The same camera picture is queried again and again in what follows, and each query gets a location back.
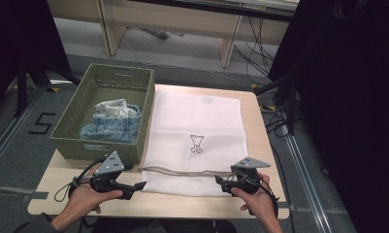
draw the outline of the green plastic basket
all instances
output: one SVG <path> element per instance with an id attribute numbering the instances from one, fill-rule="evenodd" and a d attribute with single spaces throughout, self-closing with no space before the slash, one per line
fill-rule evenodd
<path id="1" fill-rule="evenodd" d="M 51 140 L 66 159 L 95 160 L 116 150 L 123 163 L 139 164 L 154 93 L 153 70 L 91 64 L 52 132 Z M 95 105 L 115 99 L 125 99 L 127 104 L 138 105 L 142 112 L 136 143 L 80 139 L 82 127 L 92 122 Z"/>

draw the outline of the white cloth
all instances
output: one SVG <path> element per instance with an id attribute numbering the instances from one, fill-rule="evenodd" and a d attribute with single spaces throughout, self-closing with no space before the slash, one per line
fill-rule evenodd
<path id="1" fill-rule="evenodd" d="M 226 196 L 214 175 L 247 156 L 240 100 L 157 90 L 143 191 Z"/>
<path id="2" fill-rule="evenodd" d="M 125 99 L 104 101 L 95 106 L 97 112 L 104 113 L 106 117 L 136 117 L 137 112 L 127 107 Z"/>

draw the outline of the black cable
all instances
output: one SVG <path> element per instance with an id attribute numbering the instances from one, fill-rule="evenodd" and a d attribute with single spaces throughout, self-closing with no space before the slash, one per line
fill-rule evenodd
<path id="1" fill-rule="evenodd" d="M 284 124 L 286 123 L 286 119 L 279 119 L 279 120 L 273 121 L 273 122 L 271 122 L 271 123 L 269 123 L 269 124 L 266 124 L 266 128 L 269 128 L 270 126 L 272 126 L 272 125 L 274 125 L 274 124 L 276 124 L 276 123 L 281 123 L 281 126 L 282 126 L 282 125 L 284 125 Z M 302 132 L 305 132 L 305 133 L 308 132 L 306 129 L 297 127 L 296 125 L 293 125 L 293 127 L 294 127 L 295 129 L 298 129 L 298 130 L 302 131 Z M 268 130 L 267 132 L 268 132 L 268 133 L 271 133 L 271 132 L 273 132 L 274 130 L 276 130 L 276 129 L 270 129 L 270 130 Z"/>
<path id="2" fill-rule="evenodd" d="M 275 117 L 279 117 L 280 120 L 276 120 L 275 122 L 272 122 Z M 275 112 L 273 117 L 270 119 L 269 123 L 267 125 L 265 125 L 266 126 L 266 130 L 267 130 L 268 127 L 270 127 L 274 123 L 278 123 L 278 122 L 282 122 L 282 121 L 285 121 L 285 118 L 282 117 L 278 112 Z"/>
<path id="3" fill-rule="evenodd" d="M 286 134 L 284 134 L 284 135 L 279 135 L 279 134 L 277 134 L 277 132 L 276 132 L 276 131 L 278 130 L 279 127 L 281 127 L 281 126 L 283 126 L 283 125 L 285 125 L 285 124 L 287 124 L 287 121 L 284 121 L 284 122 L 282 122 L 282 123 L 276 125 L 274 128 L 268 130 L 267 133 L 274 132 L 275 135 L 276 135 L 278 138 L 287 137 L 287 136 L 288 136 L 288 132 L 287 132 Z"/>
<path id="4" fill-rule="evenodd" d="M 81 179 L 84 177 L 85 173 L 87 173 L 95 164 L 97 163 L 100 163 L 100 162 L 103 162 L 104 160 L 106 160 L 106 157 L 103 157 L 103 158 L 99 158 L 97 160 L 95 160 L 94 162 L 92 162 L 90 165 L 88 165 L 88 167 L 86 167 L 79 176 L 77 176 L 76 178 L 73 178 L 73 180 L 70 182 L 70 183 L 67 183 L 65 184 L 63 187 L 61 187 L 57 192 L 55 192 L 54 194 L 54 201 L 56 202 L 63 202 L 67 196 L 67 193 L 69 192 L 70 190 L 70 186 L 79 186 L 80 184 L 83 184 L 83 183 L 80 183 Z M 60 193 L 61 190 L 63 190 L 64 188 L 66 188 L 66 191 L 64 193 L 64 196 L 62 199 L 57 199 L 57 195 L 58 193 Z"/>
<path id="5" fill-rule="evenodd" d="M 244 174 L 242 171 L 235 171 L 236 175 L 240 175 L 242 176 L 242 178 L 246 179 L 249 183 L 252 183 L 256 186 L 258 186 L 259 188 L 263 189 L 267 195 L 270 196 L 270 198 L 272 199 L 272 202 L 273 202 L 273 207 L 274 207 L 274 212 L 276 214 L 276 217 L 278 217 L 278 203 L 277 203 L 277 200 L 278 198 L 276 198 L 276 196 L 274 195 L 273 193 L 273 190 L 270 188 L 269 184 L 266 183 L 265 181 L 262 181 L 263 183 L 265 183 L 267 185 L 267 188 L 264 187 L 263 185 L 261 185 L 260 183 L 256 182 L 254 179 L 250 178 L 249 176 L 247 176 L 246 174 Z"/>
<path id="6" fill-rule="evenodd" d="M 252 48 L 248 42 L 245 42 L 246 46 L 250 49 L 250 50 L 254 50 L 254 48 Z M 262 53 L 258 52 L 258 51 L 255 51 L 256 54 L 259 54 L 259 55 L 263 55 Z"/>
<path id="7" fill-rule="evenodd" d="M 258 31 L 258 36 L 256 35 L 255 33 L 255 30 L 254 30 L 254 27 L 252 25 L 252 22 L 251 22 L 251 17 L 248 18 L 248 22 L 249 22 L 249 25 L 251 26 L 251 30 L 252 30 L 252 33 L 254 35 L 254 39 L 255 39 L 255 44 L 258 45 L 261 53 L 258 53 L 261 55 L 262 59 L 263 59 L 263 64 L 264 64 L 264 67 L 265 67 L 265 72 L 267 74 L 270 73 L 270 70 L 271 70 L 271 67 L 270 65 L 268 64 L 268 61 L 267 61 L 267 57 L 266 55 L 264 55 L 264 52 L 271 58 L 271 59 L 274 59 L 270 54 L 268 54 L 266 52 L 266 50 L 264 50 L 263 48 L 263 45 L 262 45 L 262 35 L 261 35 L 261 32 L 262 32 L 262 27 L 263 27 L 263 19 L 260 18 L 259 20 L 259 31 Z"/>
<path id="8" fill-rule="evenodd" d="M 256 70 L 258 70 L 261 74 L 267 77 L 268 73 L 261 67 L 260 65 L 257 64 L 257 62 L 251 60 L 249 57 L 247 57 L 244 53 L 242 53 L 237 46 L 234 46 L 236 48 L 237 52 L 240 54 L 240 56 L 248 63 L 251 64 Z"/>
<path id="9" fill-rule="evenodd" d="M 249 61 L 252 61 L 251 60 L 251 56 L 252 56 L 252 54 L 253 53 L 255 53 L 255 47 L 257 46 L 257 44 L 255 43 L 254 44 L 254 48 L 251 50 L 251 52 L 250 52 L 250 54 L 249 54 L 249 56 L 248 56 L 248 60 Z M 269 73 L 267 72 L 267 70 L 266 69 L 263 69 L 264 70 L 264 75 L 267 77 L 268 75 L 269 75 Z"/>

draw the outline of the wooden table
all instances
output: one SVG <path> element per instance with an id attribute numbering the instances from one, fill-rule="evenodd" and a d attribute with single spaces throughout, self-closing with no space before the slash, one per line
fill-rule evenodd
<path id="1" fill-rule="evenodd" d="M 155 88 L 180 93 L 240 99 L 249 156 L 269 162 L 272 165 L 269 168 L 259 168 L 258 171 L 270 176 L 271 188 L 274 194 L 279 197 L 279 202 L 286 202 L 264 122 L 256 96 L 253 93 L 161 84 L 157 84 Z M 146 149 L 142 164 L 134 166 L 131 171 L 123 172 L 117 178 L 117 181 L 132 185 L 140 182 L 145 156 Z M 39 215 L 40 213 L 58 215 L 66 205 L 67 198 L 64 202 L 56 202 L 54 201 L 55 192 L 69 183 L 73 177 L 78 176 L 88 164 L 90 164 L 90 161 L 64 159 L 56 150 L 36 190 L 38 192 L 49 192 L 49 195 L 47 199 L 32 199 L 28 206 L 28 212 L 32 215 Z M 134 193 L 130 201 L 113 200 L 103 203 L 100 216 L 254 218 L 255 216 L 250 216 L 247 211 L 239 210 L 242 204 L 243 200 L 237 197 L 187 197 L 139 191 Z M 284 219 L 288 215 L 288 208 L 279 209 L 278 218 Z"/>

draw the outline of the hand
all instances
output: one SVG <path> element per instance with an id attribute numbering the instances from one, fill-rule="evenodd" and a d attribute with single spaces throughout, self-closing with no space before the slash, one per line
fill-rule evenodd
<path id="1" fill-rule="evenodd" d="M 258 173 L 258 176 L 264 181 L 262 185 L 269 189 L 267 183 L 270 184 L 270 177 L 261 173 Z M 262 188 L 252 195 L 236 187 L 231 188 L 231 192 L 244 200 L 245 204 L 240 207 L 240 210 L 246 211 L 250 209 L 267 232 L 281 232 L 272 199 Z"/>
<path id="2" fill-rule="evenodd" d="M 87 175 L 91 176 L 100 164 L 94 165 Z M 51 225 L 59 230 L 66 231 L 71 225 L 80 220 L 83 216 L 86 216 L 91 211 L 95 211 L 97 214 L 101 213 L 100 204 L 113 200 L 122 196 L 122 191 L 113 190 L 110 192 L 99 193 L 96 192 L 89 183 L 79 185 L 71 194 L 70 199 L 64 208 L 64 210 L 58 215 Z"/>

